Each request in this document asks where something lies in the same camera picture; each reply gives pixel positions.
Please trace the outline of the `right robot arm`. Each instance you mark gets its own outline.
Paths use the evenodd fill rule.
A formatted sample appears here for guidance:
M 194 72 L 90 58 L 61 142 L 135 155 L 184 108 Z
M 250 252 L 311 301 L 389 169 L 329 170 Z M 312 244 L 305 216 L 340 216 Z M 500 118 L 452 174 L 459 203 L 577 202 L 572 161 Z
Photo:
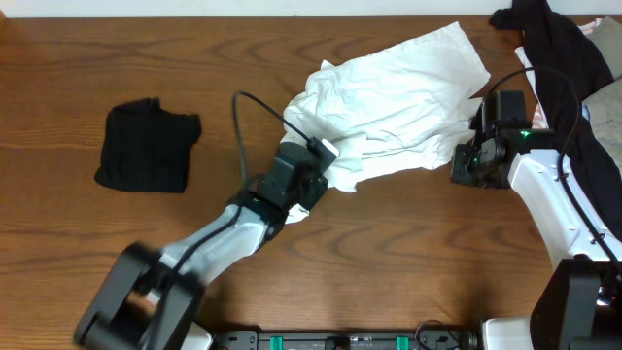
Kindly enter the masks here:
M 553 267 L 530 315 L 482 324 L 484 349 L 621 346 L 621 243 L 553 140 L 549 130 L 505 129 L 457 145 L 451 159 L 452 182 L 518 193 Z

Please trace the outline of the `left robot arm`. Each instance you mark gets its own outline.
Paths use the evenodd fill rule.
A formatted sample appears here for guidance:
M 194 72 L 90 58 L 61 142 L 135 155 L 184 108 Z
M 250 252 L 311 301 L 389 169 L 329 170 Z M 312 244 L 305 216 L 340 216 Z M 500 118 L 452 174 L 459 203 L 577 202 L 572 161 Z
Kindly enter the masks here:
M 140 243 L 126 247 L 78 323 L 75 343 L 85 349 L 209 348 L 207 332 L 190 332 L 205 289 L 272 240 L 292 208 L 312 208 L 328 188 L 316 174 L 256 180 L 256 189 L 242 188 L 220 217 L 191 236 L 158 251 Z

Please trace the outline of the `white shirt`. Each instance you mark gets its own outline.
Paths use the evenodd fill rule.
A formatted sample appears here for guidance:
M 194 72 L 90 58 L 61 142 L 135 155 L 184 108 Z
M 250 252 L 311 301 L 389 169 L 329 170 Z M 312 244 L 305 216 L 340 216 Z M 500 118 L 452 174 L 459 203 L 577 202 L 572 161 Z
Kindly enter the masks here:
M 402 170 L 435 170 L 469 141 L 469 124 L 490 80 L 457 22 L 340 65 L 323 61 L 285 108 L 284 141 L 329 141 L 339 153 L 330 187 Z

